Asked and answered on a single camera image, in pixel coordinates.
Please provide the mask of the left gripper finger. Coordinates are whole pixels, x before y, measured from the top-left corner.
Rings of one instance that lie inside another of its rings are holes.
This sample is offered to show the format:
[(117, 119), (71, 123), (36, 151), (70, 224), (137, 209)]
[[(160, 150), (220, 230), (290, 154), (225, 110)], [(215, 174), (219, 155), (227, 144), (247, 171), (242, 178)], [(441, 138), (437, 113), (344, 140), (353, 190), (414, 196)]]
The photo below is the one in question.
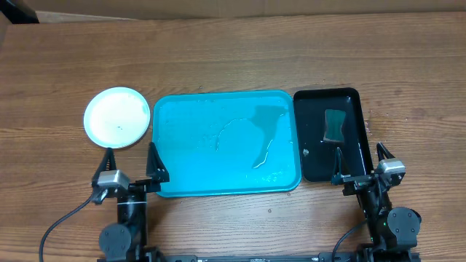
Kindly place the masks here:
[(95, 174), (92, 177), (91, 186), (97, 186), (98, 179), (99, 179), (101, 172), (116, 170), (116, 169), (117, 169), (117, 166), (116, 166), (116, 161), (114, 157), (114, 150), (112, 148), (107, 148), (101, 163), (99, 164), (97, 170), (95, 171)]
[(157, 183), (166, 183), (170, 181), (169, 172), (163, 164), (154, 142), (149, 143), (146, 175)]

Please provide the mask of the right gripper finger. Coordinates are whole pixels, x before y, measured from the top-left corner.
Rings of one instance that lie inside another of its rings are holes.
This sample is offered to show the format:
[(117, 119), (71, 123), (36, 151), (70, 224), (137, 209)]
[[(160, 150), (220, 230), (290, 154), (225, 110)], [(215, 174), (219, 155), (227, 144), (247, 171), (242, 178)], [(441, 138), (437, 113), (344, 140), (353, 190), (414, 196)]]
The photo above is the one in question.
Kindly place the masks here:
[(382, 142), (376, 144), (376, 152), (379, 161), (394, 158), (394, 155), (390, 153), (390, 151), (384, 146)]
[(344, 160), (343, 153), (339, 147), (335, 150), (335, 162), (333, 167), (333, 175), (331, 177), (332, 185), (341, 185), (343, 180), (350, 176), (348, 166)]

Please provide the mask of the light blue plate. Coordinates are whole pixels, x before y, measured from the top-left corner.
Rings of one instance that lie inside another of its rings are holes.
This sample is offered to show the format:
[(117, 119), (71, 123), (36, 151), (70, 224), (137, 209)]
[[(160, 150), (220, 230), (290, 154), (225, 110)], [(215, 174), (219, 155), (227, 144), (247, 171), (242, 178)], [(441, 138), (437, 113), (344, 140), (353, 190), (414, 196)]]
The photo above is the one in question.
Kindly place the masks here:
[(144, 136), (150, 120), (150, 107), (141, 93), (129, 87), (112, 87), (88, 103), (83, 126), (96, 145), (125, 148)]

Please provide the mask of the green scrubbing sponge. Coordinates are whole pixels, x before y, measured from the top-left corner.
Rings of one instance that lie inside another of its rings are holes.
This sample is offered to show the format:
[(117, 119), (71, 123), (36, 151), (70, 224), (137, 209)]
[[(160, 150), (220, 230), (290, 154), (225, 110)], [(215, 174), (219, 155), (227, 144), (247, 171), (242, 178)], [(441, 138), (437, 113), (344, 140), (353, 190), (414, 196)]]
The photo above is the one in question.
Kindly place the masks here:
[(344, 135), (342, 132), (346, 117), (345, 111), (336, 109), (325, 110), (325, 132), (323, 140), (329, 143), (343, 143)]

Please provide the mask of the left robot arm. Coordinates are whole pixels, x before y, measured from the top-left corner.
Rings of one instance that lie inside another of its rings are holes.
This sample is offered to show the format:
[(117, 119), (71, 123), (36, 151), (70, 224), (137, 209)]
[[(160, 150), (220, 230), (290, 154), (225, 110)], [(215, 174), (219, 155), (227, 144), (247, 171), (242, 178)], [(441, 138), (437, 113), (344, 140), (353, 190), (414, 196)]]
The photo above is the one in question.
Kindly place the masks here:
[(169, 173), (150, 142), (146, 163), (146, 179), (132, 182), (116, 166), (114, 150), (107, 148), (103, 160), (91, 180), (90, 201), (97, 205), (105, 199), (117, 200), (117, 222), (105, 227), (99, 236), (104, 261), (164, 261), (158, 247), (149, 247), (147, 195), (161, 191)]

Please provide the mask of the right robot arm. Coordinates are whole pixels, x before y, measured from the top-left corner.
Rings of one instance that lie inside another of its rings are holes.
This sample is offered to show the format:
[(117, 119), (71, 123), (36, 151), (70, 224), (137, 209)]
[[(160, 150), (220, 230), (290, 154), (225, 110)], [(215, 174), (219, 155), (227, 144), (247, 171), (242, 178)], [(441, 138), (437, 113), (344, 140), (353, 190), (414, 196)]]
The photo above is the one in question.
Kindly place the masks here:
[(367, 175), (353, 176), (344, 172), (345, 161), (340, 148), (335, 152), (331, 183), (343, 185), (343, 195), (355, 195), (364, 212), (365, 220), (350, 229), (336, 243), (331, 260), (337, 256), (340, 244), (354, 231), (368, 227), (371, 243), (358, 245), (353, 261), (419, 261), (419, 254), (411, 249), (417, 246), (421, 215), (407, 207), (393, 207), (388, 196), (391, 188), (400, 185), (406, 167), (383, 145), (376, 145), (378, 166)]

